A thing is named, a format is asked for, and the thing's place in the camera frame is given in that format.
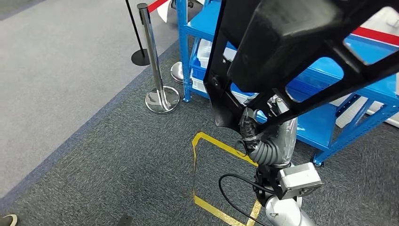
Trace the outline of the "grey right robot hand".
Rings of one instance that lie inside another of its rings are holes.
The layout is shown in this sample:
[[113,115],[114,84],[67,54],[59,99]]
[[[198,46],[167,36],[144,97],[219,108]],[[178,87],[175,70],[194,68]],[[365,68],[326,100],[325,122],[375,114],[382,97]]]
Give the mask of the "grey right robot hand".
[[257,112],[246,107],[239,121],[246,155],[259,166],[289,165],[296,144],[297,118],[282,123],[275,133],[262,140],[256,131]]

